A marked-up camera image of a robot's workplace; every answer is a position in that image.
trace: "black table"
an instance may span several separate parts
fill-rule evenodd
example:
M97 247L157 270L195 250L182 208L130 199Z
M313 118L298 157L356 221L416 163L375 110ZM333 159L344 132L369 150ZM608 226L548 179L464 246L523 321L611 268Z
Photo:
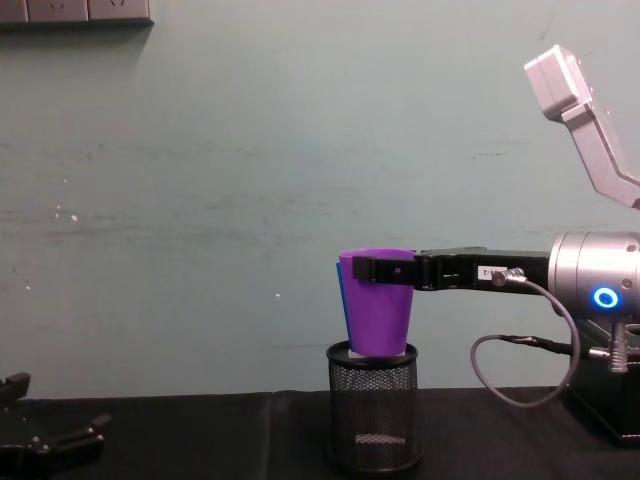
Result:
M419 404L425 456L401 478L640 479L640 450L614 446L561 401L521 410L463 389L420 391ZM348 478L324 462L328 392L25 401L21 408L54 433L99 413L113 416L100 464L60 480Z

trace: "wall socket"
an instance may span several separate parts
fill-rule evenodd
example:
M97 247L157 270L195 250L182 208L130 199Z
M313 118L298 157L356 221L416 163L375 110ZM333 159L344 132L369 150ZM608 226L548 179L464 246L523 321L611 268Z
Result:
M0 23L26 23L27 0L0 0Z
M27 0L27 4L31 23L87 22L89 20L87 0Z
M91 20L150 20L149 0L89 0L89 18Z

